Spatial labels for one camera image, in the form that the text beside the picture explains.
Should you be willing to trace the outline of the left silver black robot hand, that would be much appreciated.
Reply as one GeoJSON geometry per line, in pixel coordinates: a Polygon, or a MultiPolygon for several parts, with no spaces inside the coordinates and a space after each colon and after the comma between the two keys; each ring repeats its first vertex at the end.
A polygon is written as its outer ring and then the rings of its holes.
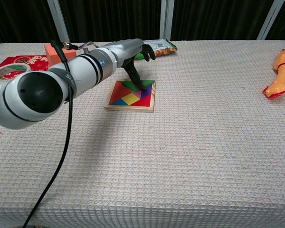
{"type": "Polygon", "coordinates": [[[117,60],[117,67],[121,67],[127,72],[135,87],[145,91],[146,86],[141,81],[134,66],[134,59],[137,54],[142,54],[147,62],[150,59],[155,60],[156,56],[152,47],[144,44],[143,40],[135,38],[109,43],[106,45],[106,48],[114,54],[117,60]]]}

